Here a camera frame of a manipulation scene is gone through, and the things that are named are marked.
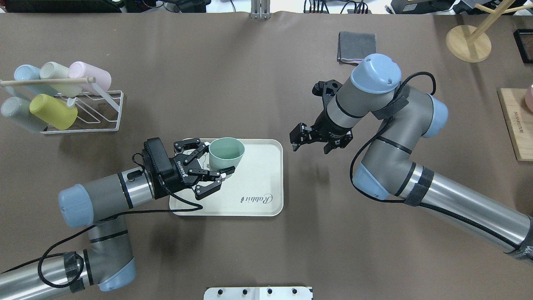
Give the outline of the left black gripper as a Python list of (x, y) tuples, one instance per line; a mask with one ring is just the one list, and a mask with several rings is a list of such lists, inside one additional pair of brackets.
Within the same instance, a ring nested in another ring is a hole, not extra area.
[(199, 159), (209, 152), (209, 145), (200, 139), (184, 139), (174, 142), (173, 146), (175, 157), (171, 158), (171, 164), (175, 175), (166, 180), (171, 194), (191, 189), (196, 200), (201, 200), (221, 190), (223, 180), (235, 172), (235, 166), (215, 171), (204, 169)]

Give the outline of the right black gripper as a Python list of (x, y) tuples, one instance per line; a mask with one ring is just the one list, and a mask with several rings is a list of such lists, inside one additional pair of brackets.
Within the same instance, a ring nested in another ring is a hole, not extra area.
[(301, 145), (316, 142), (327, 143), (324, 146), (324, 154), (328, 154), (333, 149), (345, 148), (354, 138), (350, 128), (340, 127), (334, 123), (323, 110), (316, 118), (314, 125), (308, 127), (300, 122), (289, 134), (290, 142), (294, 152)]

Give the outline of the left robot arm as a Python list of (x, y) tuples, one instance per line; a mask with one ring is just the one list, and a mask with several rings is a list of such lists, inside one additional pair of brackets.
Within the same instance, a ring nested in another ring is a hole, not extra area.
[(2, 300), (50, 299), (97, 285), (110, 292), (129, 285), (137, 275), (125, 220), (127, 214), (155, 213), (137, 207), (171, 196), (190, 205), (177, 192), (190, 189), (196, 200), (220, 190), (238, 160), (207, 169), (200, 158), (215, 156), (215, 143), (199, 138), (174, 142), (169, 157), (159, 138), (144, 142), (137, 167), (62, 190), (58, 201), (65, 222), (81, 231), (51, 245), (42, 256), (1, 274)]

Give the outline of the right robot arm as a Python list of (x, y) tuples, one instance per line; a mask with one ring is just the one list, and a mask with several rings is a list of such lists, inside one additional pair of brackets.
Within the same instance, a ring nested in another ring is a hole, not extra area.
[(447, 122), (447, 106), (401, 80), (401, 70), (388, 56), (368, 55), (344, 84), (320, 81), (313, 94), (323, 109), (312, 126), (299, 123), (290, 133), (293, 150), (324, 142), (324, 152), (345, 148), (352, 128), (368, 113), (382, 121), (362, 146), (365, 156), (350, 165), (354, 188), (381, 203), (403, 203), (478, 234), (506, 254), (532, 262), (532, 218), (410, 160), (420, 138), (436, 135)]

